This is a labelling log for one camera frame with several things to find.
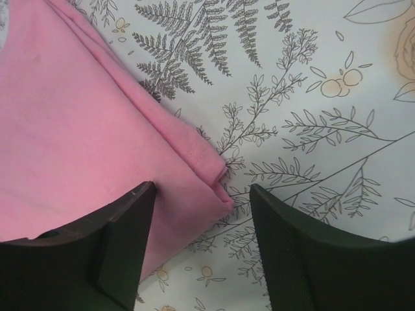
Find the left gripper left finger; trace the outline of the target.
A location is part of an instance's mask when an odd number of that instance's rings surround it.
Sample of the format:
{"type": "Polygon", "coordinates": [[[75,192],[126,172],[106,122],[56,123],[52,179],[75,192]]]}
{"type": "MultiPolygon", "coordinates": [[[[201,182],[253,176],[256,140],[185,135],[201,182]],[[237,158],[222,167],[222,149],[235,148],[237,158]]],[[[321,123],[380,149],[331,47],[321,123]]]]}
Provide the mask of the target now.
{"type": "Polygon", "coordinates": [[[1,244],[2,310],[133,310],[156,186],[37,238],[1,244]]]}

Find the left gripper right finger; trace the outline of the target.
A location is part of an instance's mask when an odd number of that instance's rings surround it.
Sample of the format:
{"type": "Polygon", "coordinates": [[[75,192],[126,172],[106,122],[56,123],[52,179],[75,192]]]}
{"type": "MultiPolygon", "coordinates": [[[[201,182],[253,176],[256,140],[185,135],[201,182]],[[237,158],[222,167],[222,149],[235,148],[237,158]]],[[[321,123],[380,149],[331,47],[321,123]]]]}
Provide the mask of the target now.
{"type": "Polygon", "coordinates": [[[250,187],[273,310],[413,310],[414,240],[384,242],[327,225],[250,187]]]}

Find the pink t shirt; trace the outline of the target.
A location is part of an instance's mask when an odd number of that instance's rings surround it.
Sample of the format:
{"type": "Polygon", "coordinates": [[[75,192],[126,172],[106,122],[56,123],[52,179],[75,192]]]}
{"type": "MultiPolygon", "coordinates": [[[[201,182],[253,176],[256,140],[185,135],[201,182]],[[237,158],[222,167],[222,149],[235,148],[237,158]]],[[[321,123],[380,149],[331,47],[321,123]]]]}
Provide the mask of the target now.
{"type": "Polygon", "coordinates": [[[144,181],[147,277],[226,216],[226,166],[130,75],[67,1],[10,1],[1,50],[1,240],[34,238],[144,181]]]}

